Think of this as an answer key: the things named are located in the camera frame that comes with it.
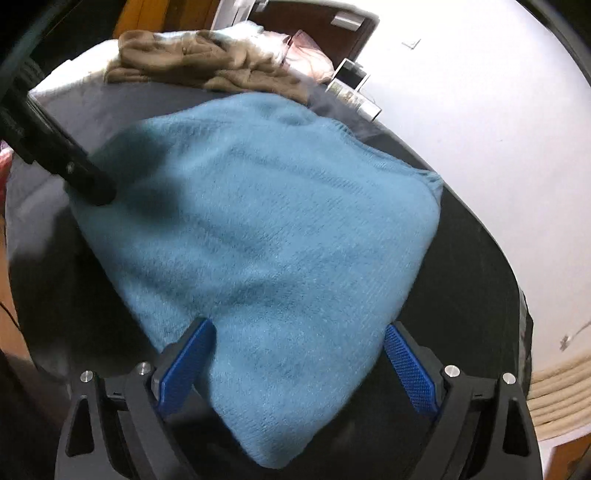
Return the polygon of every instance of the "white wall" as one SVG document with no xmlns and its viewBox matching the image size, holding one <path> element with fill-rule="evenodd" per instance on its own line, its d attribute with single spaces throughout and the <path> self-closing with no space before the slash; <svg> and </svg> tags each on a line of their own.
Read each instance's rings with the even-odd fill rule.
<svg viewBox="0 0 591 480">
<path fill-rule="evenodd" d="M 349 0 L 380 24 L 358 61 L 386 127 L 500 244 L 535 322 L 534 369 L 591 317 L 591 87 L 514 0 Z M 421 38 L 414 50 L 401 44 Z"/>
</svg>

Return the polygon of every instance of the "metal screw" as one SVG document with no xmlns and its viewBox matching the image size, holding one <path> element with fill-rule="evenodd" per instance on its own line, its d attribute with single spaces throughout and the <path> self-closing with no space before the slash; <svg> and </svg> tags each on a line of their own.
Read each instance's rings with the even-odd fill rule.
<svg viewBox="0 0 591 480">
<path fill-rule="evenodd" d="M 141 362 L 135 369 L 140 375 L 147 375 L 152 371 L 152 365 L 148 362 Z"/>
<path fill-rule="evenodd" d="M 94 376 L 94 373 L 92 373 L 90 370 L 84 370 L 80 375 L 80 381 L 82 383 L 88 383 Z"/>
<path fill-rule="evenodd" d="M 506 374 L 503 374 L 503 380 L 507 385 L 513 385 L 515 383 L 515 375 L 507 372 Z"/>
<path fill-rule="evenodd" d="M 455 378 L 460 374 L 460 369 L 455 365 L 448 365 L 443 369 L 443 371 L 447 374 L 448 377 Z"/>
</svg>

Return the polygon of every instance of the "bed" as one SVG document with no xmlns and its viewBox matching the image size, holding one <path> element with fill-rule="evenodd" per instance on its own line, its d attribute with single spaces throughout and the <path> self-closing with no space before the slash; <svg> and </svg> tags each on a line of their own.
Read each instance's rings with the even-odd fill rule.
<svg viewBox="0 0 591 480">
<path fill-rule="evenodd" d="M 47 87 L 50 83 L 35 95 L 88 151 L 135 121 L 227 95 L 158 83 L 104 85 L 97 75 L 75 88 Z M 309 91 L 309 108 L 316 114 L 344 123 L 367 145 L 429 169 L 395 134 L 364 120 L 323 87 L 310 82 Z M 22 331 L 36 365 L 67 402 L 80 372 L 123 374 L 156 352 L 82 240 L 63 186 L 60 177 L 16 158 L 6 220 L 9 276 Z M 480 377 L 512 372 L 527 392 L 532 319 L 525 297 L 495 241 L 448 188 L 436 237 L 398 319 L 444 364 Z M 195 408 L 173 416 L 170 425 L 196 471 L 207 478 L 266 475 L 215 413 L 193 401 Z M 382 354 L 345 409 L 273 478 L 399 478 L 420 455 L 429 428 Z"/>
</svg>

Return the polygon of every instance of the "blue sweater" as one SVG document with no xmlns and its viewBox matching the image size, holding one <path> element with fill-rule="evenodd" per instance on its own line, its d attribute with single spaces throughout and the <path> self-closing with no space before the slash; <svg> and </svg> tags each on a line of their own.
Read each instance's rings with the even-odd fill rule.
<svg viewBox="0 0 591 480">
<path fill-rule="evenodd" d="M 72 208 L 115 289 L 158 349 L 213 320 L 200 391 L 283 467 L 373 367 L 437 229 L 439 176 L 263 93 L 142 121 L 91 161 L 117 197 Z"/>
</svg>

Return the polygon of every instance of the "cable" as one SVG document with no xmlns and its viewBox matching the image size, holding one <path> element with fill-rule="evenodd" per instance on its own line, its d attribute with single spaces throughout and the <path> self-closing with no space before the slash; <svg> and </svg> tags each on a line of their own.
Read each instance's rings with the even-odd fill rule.
<svg viewBox="0 0 591 480">
<path fill-rule="evenodd" d="M 10 310 L 8 310 L 6 308 L 6 305 L 4 305 L 1 301 L 0 301 L 0 307 L 2 307 L 4 309 L 4 311 L 8 314 L 8 316 L 10 317 L 10 319 L 12 320 L 14 326 L 17 328 L 17 330 L 20 332 L 21 328 L 18 326 L 17 321 L 15 320 L 14 316 L 12 315 L 12 313 L 10 312 Z"/>
</svg>

